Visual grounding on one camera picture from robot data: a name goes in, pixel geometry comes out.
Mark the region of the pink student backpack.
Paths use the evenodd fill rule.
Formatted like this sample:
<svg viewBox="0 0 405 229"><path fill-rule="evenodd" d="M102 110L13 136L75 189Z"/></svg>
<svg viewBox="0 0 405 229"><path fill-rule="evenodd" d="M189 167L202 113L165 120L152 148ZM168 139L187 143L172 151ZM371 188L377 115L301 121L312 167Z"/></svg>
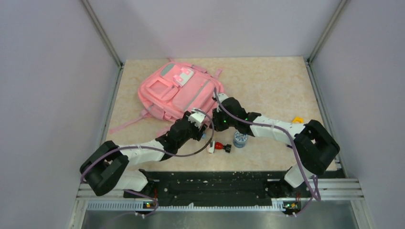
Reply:
<svg viewBox="0 0 405 229"><path fill-rule="evenodd" d="M212 115L217 103L213 92L224 93L219 81L222 69L215 74L195 64L177 62L173 59L146 78L138 88L138 98L144 105L140 116L109 131L113 134L141 119L154 117L175 122L184 112L194 108Z"/></svg>

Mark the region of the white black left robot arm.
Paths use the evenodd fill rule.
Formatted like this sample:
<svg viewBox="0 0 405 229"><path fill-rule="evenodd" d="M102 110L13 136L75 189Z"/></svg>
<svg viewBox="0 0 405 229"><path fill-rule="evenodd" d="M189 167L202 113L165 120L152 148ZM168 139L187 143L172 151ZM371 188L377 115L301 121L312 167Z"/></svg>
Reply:
<svg viewBox="0 0 405 229"><path fill-rule="evenodd" d="M163 161L178 157L178 150L190 139L199 141L206 130L202 111L185 112L163 135L142 144L119 146L105 141L81 165L80 181L87 183L96 196L103 196L114 189L136 191L141 197L153 192L153 184L146 175L132 165Z"/></svg>

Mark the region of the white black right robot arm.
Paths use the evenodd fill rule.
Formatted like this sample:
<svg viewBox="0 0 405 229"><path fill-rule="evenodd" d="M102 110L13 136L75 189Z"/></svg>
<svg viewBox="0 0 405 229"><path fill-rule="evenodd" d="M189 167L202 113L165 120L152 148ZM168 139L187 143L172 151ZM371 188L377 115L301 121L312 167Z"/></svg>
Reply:
<svg viewBox="0 0 405 229"><path fill-rule="evenodd" d="M280 191L287 197L294 196L310 177L323 175L340 152L338 143L317 120L303 124L270 119L247 112L233 97L218 100L212 115L217 132L233 127L241 134L271 138L292 148L297 162L280 183Z"/></svg>

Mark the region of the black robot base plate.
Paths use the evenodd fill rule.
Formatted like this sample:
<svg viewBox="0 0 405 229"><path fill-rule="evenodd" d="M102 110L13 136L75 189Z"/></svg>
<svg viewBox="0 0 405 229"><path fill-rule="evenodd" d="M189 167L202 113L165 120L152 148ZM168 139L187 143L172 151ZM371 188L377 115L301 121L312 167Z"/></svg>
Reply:
<svg viewBox="0 0 405 229"><path fill-rule="evenodd" d="M292 188L280 182L282 171L151 172L141 194L155 198L160 207L270 206L272 198L309 198L305 184Z"/></svg>

